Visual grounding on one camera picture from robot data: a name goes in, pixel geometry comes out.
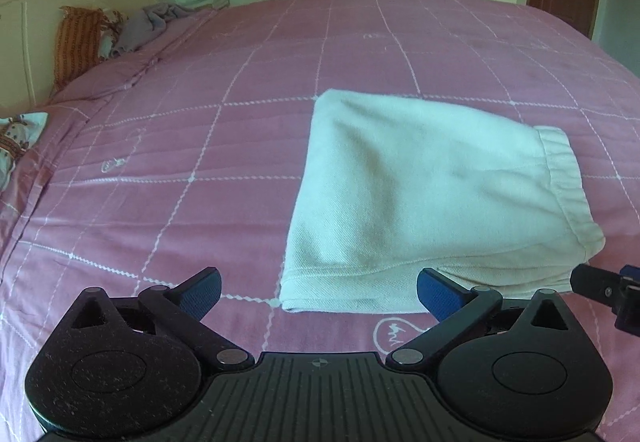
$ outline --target pink bedspread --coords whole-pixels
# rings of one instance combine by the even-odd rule
[[[607,246],[640,265],[640,81],[535,9],[485,0],[278,0],[198,14],[88,72],[50,106],[2,195],[0,440],[39,426],[22,382],[78,293],[134,295],[204,266],[223,299],[204,322],[254,355],[378,350],[429,314],[284,313],[287,228],[314,98],[328,88],[470,105],[569,136]],[[614,376],[599,433],[640,430],[640,340],[567,296]]]

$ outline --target headboard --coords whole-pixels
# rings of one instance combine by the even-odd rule
[[[0,0],[0,117],[45,102],[62,5],[131,13],[157,0]]]

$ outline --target triangular cutout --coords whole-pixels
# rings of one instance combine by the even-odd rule
[[[82,311],[78,314],[78,317],[76,317],[72,328],[97,327],[106,323],[107,319],[105,319],[100,305],[98,305],[98,301],[92,299],[86,302],[84,308],[82,308]]]
[[[551,328],[554,330],[568,330],[564,319],[558,312],[556,305],[550,299],[542,301],[540,308],[536,316],[533,318],[531,324],[535,327]]]

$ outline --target bed sheet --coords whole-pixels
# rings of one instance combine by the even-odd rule
[[[607,238],[593,263],[640,265],[640,80],[562,21],[485,0],[274,0],[197,17],[182,23],[192,25],[187,37],[152,60],[92,70],[54,101],[100,107],[73,140],[53,146],[50,175],[5,249],[2,440],[40,434],[22,381],[88,286],[135,295],[217,266],[223,298],[204,323],[256,356],[384,355],[435,324],[427,313],[289,314],[278,306],[314,99],[328,88],[561,127]],[[640,340],[614,329],[604,306],[566,301],[614,376],[599,433],[628,442],[640,429]]]

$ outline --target gray blanket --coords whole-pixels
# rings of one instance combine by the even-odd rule
[[[133,14],[111,49],[111,57],[133,52],[147,44],[166,30],[168,21],[187,17],[193,10],[172,3],[158,3],[144,7]]]

